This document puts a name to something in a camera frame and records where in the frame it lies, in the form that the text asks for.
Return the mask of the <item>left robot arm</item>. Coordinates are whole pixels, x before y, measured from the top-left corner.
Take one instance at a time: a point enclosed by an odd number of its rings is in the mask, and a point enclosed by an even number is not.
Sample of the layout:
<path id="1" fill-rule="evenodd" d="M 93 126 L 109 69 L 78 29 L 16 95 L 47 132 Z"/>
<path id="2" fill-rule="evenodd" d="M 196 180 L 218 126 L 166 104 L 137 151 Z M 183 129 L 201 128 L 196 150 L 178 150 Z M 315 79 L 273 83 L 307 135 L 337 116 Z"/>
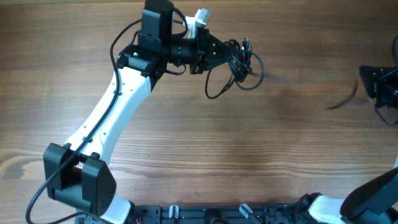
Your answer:
<path id="1" fill-rule="evenodd" d="M 168 72 L 168 64 L 201 74 L 239 56 L 239 43 L 210 34 L 206 9 L 182 16 L 184 30 L 176 34 L 177 15 L 180 10 L 170 1 L 146 1 L 141 28 L 119 55 L 111 56 L 114 75 L 105 94 L 64 145 L 50 144 L 44 152 L 42 191 L 76 208 L 78 216 L 105 223 L 132 221 L 134 204 L 116 193 L 108 165 L 127 122 Z"/>

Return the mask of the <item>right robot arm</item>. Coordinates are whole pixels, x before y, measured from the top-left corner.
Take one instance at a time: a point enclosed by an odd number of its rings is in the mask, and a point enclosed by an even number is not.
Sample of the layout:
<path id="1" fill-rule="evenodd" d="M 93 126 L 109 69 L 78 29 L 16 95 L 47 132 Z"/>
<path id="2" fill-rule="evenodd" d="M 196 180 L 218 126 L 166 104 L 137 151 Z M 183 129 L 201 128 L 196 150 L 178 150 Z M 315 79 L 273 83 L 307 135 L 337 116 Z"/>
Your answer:
<path id="1" fill-rule="evenodd" d="M 362 65 L 359 76 L 367 95 L 375 100 L 374 110 L 389 127 L 380 112 L 383 107 L 397 109 L 397 66 Z M 397 163 L 393 168 L 354 189 L 346 198 L 313 195 L 305 211 L 305 223 L 397 223 Z"/>

